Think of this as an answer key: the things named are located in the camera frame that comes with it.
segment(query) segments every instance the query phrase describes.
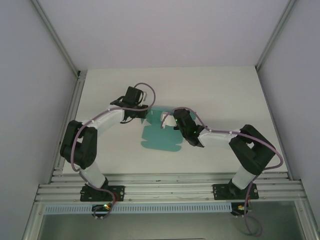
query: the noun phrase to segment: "white arm segment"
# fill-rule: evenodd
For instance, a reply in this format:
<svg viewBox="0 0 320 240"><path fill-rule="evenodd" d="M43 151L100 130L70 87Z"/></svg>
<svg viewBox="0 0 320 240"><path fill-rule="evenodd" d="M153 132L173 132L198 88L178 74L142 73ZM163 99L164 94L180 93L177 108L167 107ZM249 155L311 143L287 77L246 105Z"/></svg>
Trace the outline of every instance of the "white arm segment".
<svg viewBox="0 0 320 240"><path fill-rule="evenodd" d="M204 147L218 147L230 149L229 142L232 138L236 137L236 134L219 134L219 133L211 133L210 131L203 129L199 134L199 141ZM250 182L255 178L256 175L248 172L243 166L240 166L239 170L236 172L234 177L232 178L232 183L238 189L245 189Z"/></svg>
<svg viewBox="0 0 320 240"><path fill-rule="evenodd" d="M118 106L110 105L109 109L118 108ZM111 128L113 125L116 125L124 120L125 111L122 109L113 110L111 112L106 113L102 117L99 117L97 120L92 121L88 125L88 127L94 127L97 129L98 137L103 134L106 130ZM94 161L89 167L86 169L81 169L80 172L85 177L85 179L97 188L101 188L104 184L106 178L100 172L97 163Z"/></svg>

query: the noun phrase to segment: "black mounting plate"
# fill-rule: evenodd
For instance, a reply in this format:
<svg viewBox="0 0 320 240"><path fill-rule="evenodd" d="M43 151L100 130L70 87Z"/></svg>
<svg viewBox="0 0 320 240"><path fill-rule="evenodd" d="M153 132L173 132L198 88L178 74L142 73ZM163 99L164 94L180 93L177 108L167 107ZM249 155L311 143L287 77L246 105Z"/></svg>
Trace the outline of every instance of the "black mounting plate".
<svg viewBox="0 0 320 240"><path fill-rule="evenodd" d="M115 199L117 202L123 202L125 197L125 186L105 186L104 189L107 189L114 193ZM88 185L82 187L80 192L80 201L81 202L112 202L112 196L105 192L96 190Z"/></svg>
<svg viewBox="0 0 320 240"><path fill-rule="evenodd" d="M234 196L229 191L229 184L213 184L213 197L214 200L245 200L248 187L240 191L237 196ZM259 199L258 189L256 184L252 184L249 193L250 199Z"/></svg>

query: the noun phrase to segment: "glass panel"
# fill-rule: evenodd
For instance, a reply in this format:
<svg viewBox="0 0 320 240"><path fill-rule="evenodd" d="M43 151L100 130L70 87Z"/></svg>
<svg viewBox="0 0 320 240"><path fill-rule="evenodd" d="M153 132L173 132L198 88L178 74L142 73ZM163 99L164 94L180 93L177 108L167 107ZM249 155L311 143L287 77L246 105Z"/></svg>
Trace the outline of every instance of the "glass panel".
<svg viewBox="0 0 320 240"><path fill-rule="evenodd" d="M259 240L303 240L293 202L253 202L250 213L260 220ZM257 223L249 219L252 230ZM242 217L230 213L112 214L105 220L91 215L46 215L38 240L247 240Z"/></svg>

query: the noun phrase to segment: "white table surface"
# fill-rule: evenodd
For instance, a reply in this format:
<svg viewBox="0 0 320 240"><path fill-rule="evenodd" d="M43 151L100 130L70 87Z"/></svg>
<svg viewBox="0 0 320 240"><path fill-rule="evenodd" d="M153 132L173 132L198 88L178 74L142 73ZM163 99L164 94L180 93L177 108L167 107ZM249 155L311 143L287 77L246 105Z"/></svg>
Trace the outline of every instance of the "white table surface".
<svg viewBox="0 0 320 240"><path fill-rule="evenodd" d="M253 66L92 69L87 73L76 120L96 116L124 95L128 86L139 82L155 89L155 106L190 107L214 129L234 130L251 124L281 153ZM145 86L140 89L147 91L150 104L152 92ZM117 124L99 137L96 162L102 173L234 173L240 166L231 150L193 147L185 140L177 152L144 148L141 141L146 125L135 119ZM275 156L268 166L278 163ZM284 164L269 172L287 172L287 167ZM67 162L63 173L73 173Z"/></svg>

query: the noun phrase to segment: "teal cloth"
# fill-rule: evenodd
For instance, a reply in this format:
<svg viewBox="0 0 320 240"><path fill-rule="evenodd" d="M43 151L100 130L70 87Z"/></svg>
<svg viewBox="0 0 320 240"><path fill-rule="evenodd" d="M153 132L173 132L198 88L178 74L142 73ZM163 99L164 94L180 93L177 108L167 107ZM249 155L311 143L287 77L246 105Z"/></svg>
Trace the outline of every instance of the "teal cloth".
<svg viewBox="0 0 320 240"><path fill-rule="evenodd" d="M146 116L146 121L151 125L145 126L142 132L142 138L145 141L141 145L147 149L155 149L169 152L177 152L181 150L183 136L179 130L174 130L173 126L161 126L161 114L169 112L172 108L165 107L152 107ZM196 119L194 114L191 115L192 119Z"/></svg>

